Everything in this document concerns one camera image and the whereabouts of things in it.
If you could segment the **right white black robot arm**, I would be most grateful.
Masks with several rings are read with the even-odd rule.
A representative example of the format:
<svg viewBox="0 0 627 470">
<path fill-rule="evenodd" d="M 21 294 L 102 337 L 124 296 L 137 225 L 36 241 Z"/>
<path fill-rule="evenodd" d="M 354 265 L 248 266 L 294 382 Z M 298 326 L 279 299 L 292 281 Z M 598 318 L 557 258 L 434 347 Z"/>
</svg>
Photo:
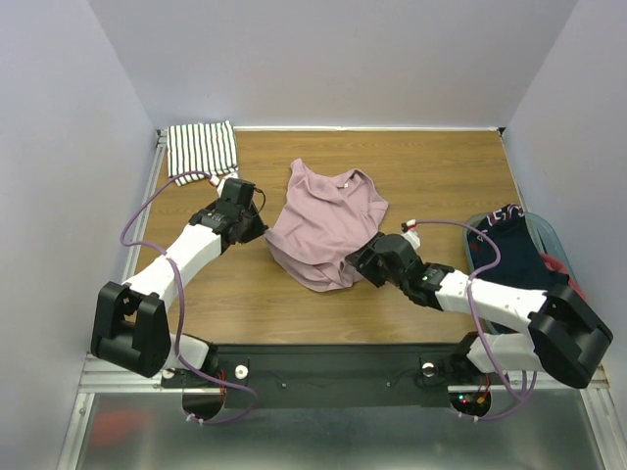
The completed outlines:
<svg viewBox="0 0 627 470">
<path fill-rule="evenodd" d="M 466 335 L 451 358 L 457 379 L 545 372 L 574 389 L 589 386 L 613 335 L 570 286 L 527 290 L 473 279 L 451 266 L 422 261 L 415 248 L 407 234 L 378 233 L 346 262 L 371 284 L 390 283 L 419 306 L 508 328 L 506 334 Z"/>
</svg>

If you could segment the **black white striped tank top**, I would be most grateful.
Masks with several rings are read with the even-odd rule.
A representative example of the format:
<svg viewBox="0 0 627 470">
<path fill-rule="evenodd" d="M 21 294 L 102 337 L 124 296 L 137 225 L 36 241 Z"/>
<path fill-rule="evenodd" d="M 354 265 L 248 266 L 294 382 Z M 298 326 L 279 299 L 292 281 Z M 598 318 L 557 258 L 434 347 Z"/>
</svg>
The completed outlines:
<svg viewBox="0 0 627 470">
<path fill-rule="evenodd" d="M 206 176 L 219 184 L 225 176 L 239 172 L 235 132 L 229 120 L 170 126 L 167 148 L 168 177 L 178 186 Z"/>
</svg>

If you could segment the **pink tank top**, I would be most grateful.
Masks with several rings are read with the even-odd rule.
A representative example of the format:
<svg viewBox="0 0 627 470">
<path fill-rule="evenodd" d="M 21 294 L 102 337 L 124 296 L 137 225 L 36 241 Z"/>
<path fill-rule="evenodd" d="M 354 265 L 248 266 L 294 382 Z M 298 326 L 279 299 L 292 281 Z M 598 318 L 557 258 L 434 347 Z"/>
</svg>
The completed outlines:
<svg viewBox="0 0 627 470">
<path fill-rule="evenodd" d="M 362 280 L 346 257 L 378 232 L 389 203 L 358 168 L 335 176 L 290 164 L 286 202 L 264 237 L 274 260 L 297 282 L 319 293 Z"/>
</svg>

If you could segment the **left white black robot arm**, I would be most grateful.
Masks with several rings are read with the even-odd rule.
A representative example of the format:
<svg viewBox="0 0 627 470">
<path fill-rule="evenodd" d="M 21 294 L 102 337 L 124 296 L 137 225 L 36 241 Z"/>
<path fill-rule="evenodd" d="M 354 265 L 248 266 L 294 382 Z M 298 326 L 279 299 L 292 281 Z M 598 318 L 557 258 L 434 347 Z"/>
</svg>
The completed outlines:
<svg viewBox="0 0 627 470">
<path fill-rule="evenodd" d="M 254 203 L 259 189 L 252 182 L 226 178 L 218 198 L 194 213 L 177 239 L 163 248 L 138 241 L 159 255 L 122 283 L 113 281 L 98 294 L 90 343 L 91 354 L 151 378 L 171 368 L 184 368 L 195 385 L 217 377 L 217 361 L 202 340 L 169 331 L 168 310 L 179 301 L 184 313 L 185 286 L 230 246 L 245 244 L 266 231 Z"/>
</svg>

